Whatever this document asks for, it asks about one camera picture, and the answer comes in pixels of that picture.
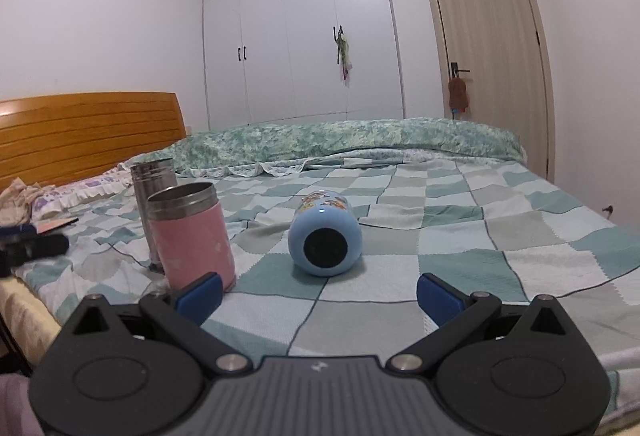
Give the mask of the pink cup with black text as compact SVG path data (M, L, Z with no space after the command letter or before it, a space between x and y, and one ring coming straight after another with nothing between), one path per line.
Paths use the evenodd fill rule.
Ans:
M149 225L171 289L215 272L228 291L235 285L232 249L215 185L198 181L152 194Z

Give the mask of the stainless steel tall cup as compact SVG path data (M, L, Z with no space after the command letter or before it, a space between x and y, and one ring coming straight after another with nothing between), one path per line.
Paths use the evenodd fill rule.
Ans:
M174 162L172 159L157 159L157 161L137 163L130 168L130 173L145 240L149 246L150 269L163 273L162 263L149 224L148 198L156 192L174 187L177 184Z

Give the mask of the blue cartoon cup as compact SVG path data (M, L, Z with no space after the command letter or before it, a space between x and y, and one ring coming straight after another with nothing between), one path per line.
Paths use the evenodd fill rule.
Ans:
M316 277L352 269L362 254L362 231L346 197L329 190L306 195L288 230L288 252L297 268Z

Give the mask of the pink notebook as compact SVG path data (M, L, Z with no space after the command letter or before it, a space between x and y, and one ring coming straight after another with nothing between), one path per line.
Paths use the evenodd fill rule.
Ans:
M38 234L46 234L63 229L78 222L78 217L48 219L35 223Z

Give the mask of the purple floral pillow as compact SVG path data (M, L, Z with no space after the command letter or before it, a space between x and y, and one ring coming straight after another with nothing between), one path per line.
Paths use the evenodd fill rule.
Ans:
M55 187L36 198L32 204L32 221L53 217L77 205L118 194L130 185L130 170L116 167L96 177Z

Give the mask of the wooden headboard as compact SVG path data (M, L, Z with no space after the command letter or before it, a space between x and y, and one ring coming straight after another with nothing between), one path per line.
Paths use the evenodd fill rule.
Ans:
M84 92L1 103L1 186L66 185L186 137L171 92Z

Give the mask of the checkered green grey blanket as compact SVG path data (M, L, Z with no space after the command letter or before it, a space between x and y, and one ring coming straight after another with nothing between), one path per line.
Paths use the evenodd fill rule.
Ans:
M608 371L606 419L639 410L639 238L517 163L433 159L217 182L236 282L205 329L253 360L390 358L432 330L416 304L431 272L506 304L558 297ZM356 266L299 270L288 228L310 193L340 193L362 233Z

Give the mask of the green floral quilt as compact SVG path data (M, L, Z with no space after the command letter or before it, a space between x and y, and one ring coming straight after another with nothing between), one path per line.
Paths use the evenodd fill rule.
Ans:
M526 151L508 130L447 118L373 119L264 124L194 133L158 151L190 177L282 177L314 165L402 164L423 152L524 163Z

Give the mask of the wooden door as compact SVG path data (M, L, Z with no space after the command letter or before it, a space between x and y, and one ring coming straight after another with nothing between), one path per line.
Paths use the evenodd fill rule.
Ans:
M537 0L430 0L442 82L450 63L469 73L470 106L460 118L515 133L527 167L548 180L555 170L550 61Z

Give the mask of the white wardrobe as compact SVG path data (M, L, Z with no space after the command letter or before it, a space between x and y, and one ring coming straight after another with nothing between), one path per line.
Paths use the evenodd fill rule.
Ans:
M405 114L390 0L203 0L203 52L213 129Z

